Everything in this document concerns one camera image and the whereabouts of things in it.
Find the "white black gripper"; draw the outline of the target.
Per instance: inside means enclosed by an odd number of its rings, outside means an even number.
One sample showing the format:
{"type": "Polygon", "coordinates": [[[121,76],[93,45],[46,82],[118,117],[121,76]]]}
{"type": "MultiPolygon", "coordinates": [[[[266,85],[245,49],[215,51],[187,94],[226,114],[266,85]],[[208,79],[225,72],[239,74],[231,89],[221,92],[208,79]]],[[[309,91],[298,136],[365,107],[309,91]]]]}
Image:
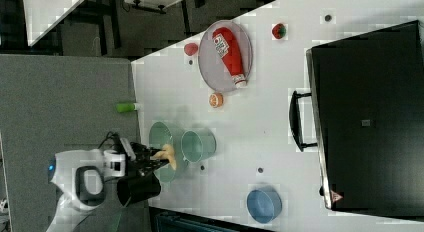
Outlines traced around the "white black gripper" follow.
{"type": "MultiPolygon", "coordinates": [[[[152,157],[159,149],[147,147],[136,142],[129,142],[126,138],[114,140],[112,149],[104,150],[104,177],[119,178],[127,175],[128,165],[137,157],[152,157]]],[[[148,176],[155,170],[168,165],[168,160],[148,160],[137,164],[137,170],[141,176],[148,176]]]]}

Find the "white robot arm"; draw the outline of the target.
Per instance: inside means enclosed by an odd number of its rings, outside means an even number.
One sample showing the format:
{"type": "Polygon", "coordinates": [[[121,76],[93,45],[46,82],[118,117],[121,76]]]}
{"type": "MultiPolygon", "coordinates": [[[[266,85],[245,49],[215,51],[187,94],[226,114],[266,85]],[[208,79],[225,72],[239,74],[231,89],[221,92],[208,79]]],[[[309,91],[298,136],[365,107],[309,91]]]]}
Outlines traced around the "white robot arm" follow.
{"type": "Polygon", "coordinates": [[[106,200],[105,184],[117,181],[116,194],[122,206],[159,195],[154,175],[168,165],[177,168],[174,148],[160,149],[130,142],[114,133],[110,149],[70,150],[54,155],[48,167],[49,182],[61,192],[56,212],[46,232],[73,232],[106,200]]]}

